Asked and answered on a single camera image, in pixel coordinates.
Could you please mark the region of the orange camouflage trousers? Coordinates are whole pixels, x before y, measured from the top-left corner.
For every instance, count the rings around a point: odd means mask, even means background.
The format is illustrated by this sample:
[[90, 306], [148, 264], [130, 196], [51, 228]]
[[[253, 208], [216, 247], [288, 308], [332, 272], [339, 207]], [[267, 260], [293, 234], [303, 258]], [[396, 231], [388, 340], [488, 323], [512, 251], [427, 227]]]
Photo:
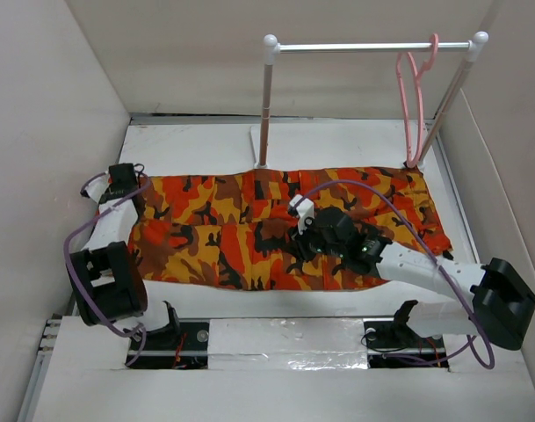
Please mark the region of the orange camouflage trousers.
[[414, 250], [443, 255], [452, 248], [423, 174], [386, 167], [153, 177], [127, 247], [146, 280], [245, 291], [379, 286], [380, 279], [357, 275], [338, 258], [301, 263], [286, 252], [295, 224], [287, 207], [297, 194]]

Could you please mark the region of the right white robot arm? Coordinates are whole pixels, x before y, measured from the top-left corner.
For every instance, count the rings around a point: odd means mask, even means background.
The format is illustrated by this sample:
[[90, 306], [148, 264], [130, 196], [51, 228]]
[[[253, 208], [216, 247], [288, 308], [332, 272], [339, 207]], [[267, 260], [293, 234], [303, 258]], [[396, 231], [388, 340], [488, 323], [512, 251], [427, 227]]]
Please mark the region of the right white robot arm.
[[422, 337], [484, 334], [493, 345], [516, 351], [535, 311], [535, 294], [509, 262], [465, 264], [414, 251], [375, 229], [357, 229], [336, 207], [289, 208], [298, 223], [290, 232], [294, 255], [311, 261], [337, 258], [356, 275], [399, 281], [445, 296], [445, 302], [406, 301], [392, 324], [394, 340], [412, 346]]

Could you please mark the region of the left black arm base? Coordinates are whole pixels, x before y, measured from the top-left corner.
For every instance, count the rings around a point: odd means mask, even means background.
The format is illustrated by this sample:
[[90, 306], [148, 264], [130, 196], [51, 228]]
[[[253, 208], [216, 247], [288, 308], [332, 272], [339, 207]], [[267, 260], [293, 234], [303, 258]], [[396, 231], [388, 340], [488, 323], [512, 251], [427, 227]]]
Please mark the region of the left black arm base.
[[167, 323], [149, 331], [145, 345], [141, 335], [130, 340], [126, 366], [140, 370], [207, 369], [210, 320], [180, 319], [169, 302], [163, 303]]

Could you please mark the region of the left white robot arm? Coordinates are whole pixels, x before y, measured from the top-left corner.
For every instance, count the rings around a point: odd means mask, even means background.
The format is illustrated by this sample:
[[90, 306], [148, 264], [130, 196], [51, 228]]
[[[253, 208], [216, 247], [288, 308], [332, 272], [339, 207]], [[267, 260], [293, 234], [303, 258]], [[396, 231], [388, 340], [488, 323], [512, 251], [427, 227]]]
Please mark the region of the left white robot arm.
[[143, 170], [142, 164], [115, 164], [84, 183], [80, 194], [97, 204], [98, 213], [66, 238], [65, 266], [86, 325], [105, 325], [169, 349], [182, 336], [177, 312], [166, 302], [167, 318], [145, 329], [141, 318], [148, 294], [128, 248], [131, 230], [142, 217], [142, 193], [149, 188]]

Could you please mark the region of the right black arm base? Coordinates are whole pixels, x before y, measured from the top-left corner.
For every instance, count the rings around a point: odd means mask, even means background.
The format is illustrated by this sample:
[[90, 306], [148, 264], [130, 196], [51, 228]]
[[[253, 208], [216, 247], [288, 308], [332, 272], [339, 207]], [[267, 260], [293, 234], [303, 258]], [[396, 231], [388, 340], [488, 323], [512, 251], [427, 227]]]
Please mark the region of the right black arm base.
[[416, 300], [405, 301], [392, 318], [366, 319], [361, 344], [367, 350], [370, 369], [448, 368], [445, 343], [441, 337], [422, 338], [407, 326]]

